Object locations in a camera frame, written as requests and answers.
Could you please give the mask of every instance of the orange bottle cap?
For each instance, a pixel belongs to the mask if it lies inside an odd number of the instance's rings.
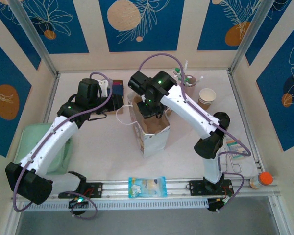
[[[263,185],[270,185],[273,183],[273,177],[268,172],[263,172],[259,175],[259,181]]]

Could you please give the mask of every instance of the green cloth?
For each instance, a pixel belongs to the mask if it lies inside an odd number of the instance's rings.
[[[14,163],[18,163],[23,157],[25,157],[42,139],[50,127],[51,124],[35,124],[27,126],[22,132]],[[72,147],[72,138],[70,138],[51,162],[47,170],[47,175],[63,175],[67,173],[70,157],[72,155]]]

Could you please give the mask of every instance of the blue snack bag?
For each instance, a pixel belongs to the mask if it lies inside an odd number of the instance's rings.
[[[166,178],[128,178],[128,197],[167,197]]]

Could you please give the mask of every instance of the small bottle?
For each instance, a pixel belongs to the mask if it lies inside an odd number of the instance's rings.
[[[260,173],[249,181],[250,186],[253,189],[259,189],[261,186],[267,186],[273,183],[273,177],[268,172]]]

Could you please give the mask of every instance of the white cable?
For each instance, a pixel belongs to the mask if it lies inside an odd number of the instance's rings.
[[[116,118],[117,118],[117,120],[118,120],[120,123],[122,123],[123,125],[127,125],[127,126],[129,126],[129,125],[133,125],[133,124],[136,123],[137,121],[134,121],[134,122],[132,122],[132,123],[124,123],[124,122],[120,121],[120,119],[118,118],[118,111],[119,111],[121,108],[126,107],[126,106],[132,106],[132,107],[133,107],[132,104],[126,104],[126,105],[123,105],[122,107],[120,107],[120,108],[116,111]]]

